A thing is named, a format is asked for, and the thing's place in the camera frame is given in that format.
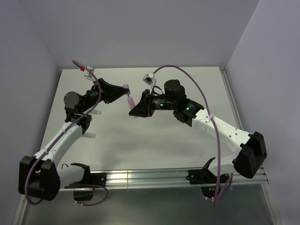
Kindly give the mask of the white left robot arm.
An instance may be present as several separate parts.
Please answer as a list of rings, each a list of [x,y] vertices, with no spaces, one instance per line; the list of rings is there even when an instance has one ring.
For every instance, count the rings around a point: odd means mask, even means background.
[[[57,165],[90,126],[91,112],[100,102],[112,103],[129,95],[127,84],[116,86],[102,78],[96,80],[84,95],[70,91],[64,96],[66,119],[56,136],[34,156],[24,156],[19,164],[19,193],[31,205],[51,201],[59,190],[69,185],[91,187],[90,167],[72,163],[58,171]]]

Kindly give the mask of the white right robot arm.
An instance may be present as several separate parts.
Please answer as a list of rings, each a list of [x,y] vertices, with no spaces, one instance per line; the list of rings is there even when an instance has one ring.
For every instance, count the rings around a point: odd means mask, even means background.
[[[255,176],[267,157],[261,133],[255,131],[251,134],[209,114],[202,105],[187,98],[179,80],[165,82],[164,89],[161,95],[155,95],[149,89],[143,91],[140,102],[129,115],[147,118],[157,110],[171,110],[178,121],[219,137],[217,145],[224,144],[232,153],[220,160],[211,158],[206,163],[203,178],[209,183],[214,182],[219,175],[228,173],[239,173],[248,179]]]

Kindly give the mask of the purple pen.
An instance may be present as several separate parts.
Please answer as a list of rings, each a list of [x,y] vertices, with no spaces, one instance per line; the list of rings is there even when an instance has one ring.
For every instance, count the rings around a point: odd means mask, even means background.
[[[127,103],[129,105],[130,110],[135,108],[134,100],[132,99],[132,97],[129,94],[127,95]]]

